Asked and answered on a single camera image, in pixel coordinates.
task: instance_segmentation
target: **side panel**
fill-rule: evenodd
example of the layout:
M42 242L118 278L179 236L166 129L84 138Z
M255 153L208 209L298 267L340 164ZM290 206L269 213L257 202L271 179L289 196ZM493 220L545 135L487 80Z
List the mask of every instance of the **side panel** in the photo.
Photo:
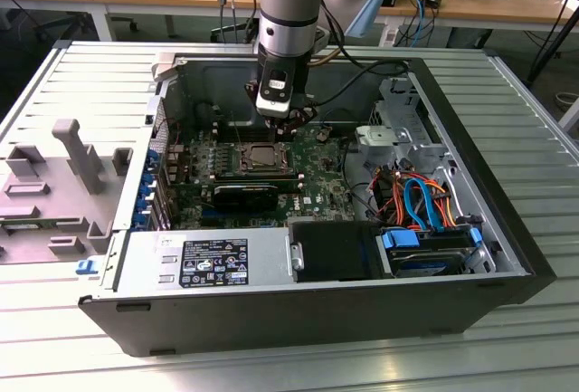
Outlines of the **side panel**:
M459 333L527 278L124 300L81 309L131 356Z

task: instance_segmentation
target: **office chair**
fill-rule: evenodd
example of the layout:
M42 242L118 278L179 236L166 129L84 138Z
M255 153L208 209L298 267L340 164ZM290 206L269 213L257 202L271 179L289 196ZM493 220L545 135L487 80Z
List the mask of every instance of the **office chair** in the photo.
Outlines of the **office chair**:
M62 32L59 39L71 39L78 30L81 30L82 33L88 33L89 31L96 33L97 29L92 22L90 14L85 12L67 12L66 14L68 16L65 18L55 19L54 21L35 26L33 30L34 34L36 35L36 39L39 42L45 42L47 38L45 31L49 28L60 27L61 25L68 25L68 27L64 30L64 32ZM128 18L125 16L111 16L110 20L114 23L129 23L128 28L130 31L132 33L138 32L137 23L133 18Z

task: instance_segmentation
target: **blue latch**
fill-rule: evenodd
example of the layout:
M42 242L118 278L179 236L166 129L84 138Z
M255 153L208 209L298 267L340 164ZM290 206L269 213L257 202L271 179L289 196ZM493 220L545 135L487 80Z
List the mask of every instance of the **blue latch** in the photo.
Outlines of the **blue latch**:
M147 197L151 194L151 189L148 186L140 186L138 188L138 194L143 197Z
M145 185L152 184L154 180L155 178L150 173L143 173L141 176L141 183Z
M138 225L145 225L147 223L148 216L143 214L133 214L132 222Z
M382 242L386 249L392 247L419 247L418 235L410 229L393 229L382 235Z
M150 160L150 162L152 162L152 163L158 163L159 162L159 154L155 150L149 149L147 151L147 159Z
M476 227L471 227L470 238L472 238L472 242L477 247L479 247L482 244L482 235L480 234L479 229L477 229Z
M83 259L76 264L76 273L78 275L98 274L97 262L92 259Z

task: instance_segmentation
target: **sticker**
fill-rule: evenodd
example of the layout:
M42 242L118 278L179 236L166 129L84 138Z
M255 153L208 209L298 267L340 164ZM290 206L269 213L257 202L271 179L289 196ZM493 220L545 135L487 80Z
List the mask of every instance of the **sticker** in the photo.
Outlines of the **sticker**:
M247 239L182 242L179 284L198 286L247 285Z

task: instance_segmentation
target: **chair wheel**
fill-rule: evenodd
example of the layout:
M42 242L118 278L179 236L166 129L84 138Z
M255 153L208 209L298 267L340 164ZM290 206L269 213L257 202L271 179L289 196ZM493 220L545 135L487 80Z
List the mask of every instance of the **chair wheel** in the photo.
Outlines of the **chair wheel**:
M43 32L34 32L34 36L36 36L36 40L38 42L46 42L48 40L46 34L44 34Z

